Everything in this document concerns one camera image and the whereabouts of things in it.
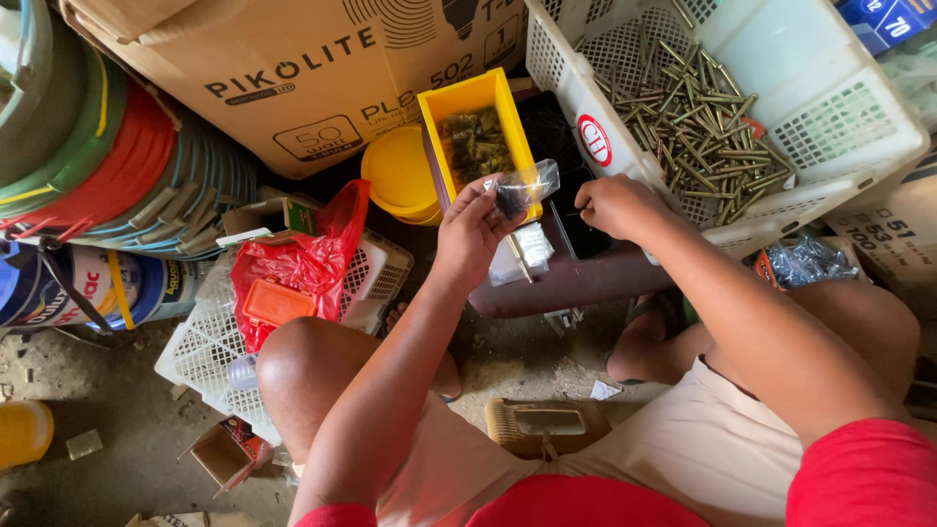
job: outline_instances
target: beige shorts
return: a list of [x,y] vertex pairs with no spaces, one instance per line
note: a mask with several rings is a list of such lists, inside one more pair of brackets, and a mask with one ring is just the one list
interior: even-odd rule
[[717,526],[783,525],[802,453],[790,427],[698,358],[612,433],[551,462],[514,457],[431,393],[407,459],[379,500],[378,522],[463,525],[524,477],[567,474],[643,485]]

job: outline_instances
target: paper scrap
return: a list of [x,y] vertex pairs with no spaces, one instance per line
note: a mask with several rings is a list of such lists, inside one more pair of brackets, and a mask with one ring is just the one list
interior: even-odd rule
[[592,395],[590,395],[590,397],[595,400],[606,400],[615,394],[620,393],[621,388],[615,388],[614,386],[609,386],[602,381],[596,381],[592,386]]

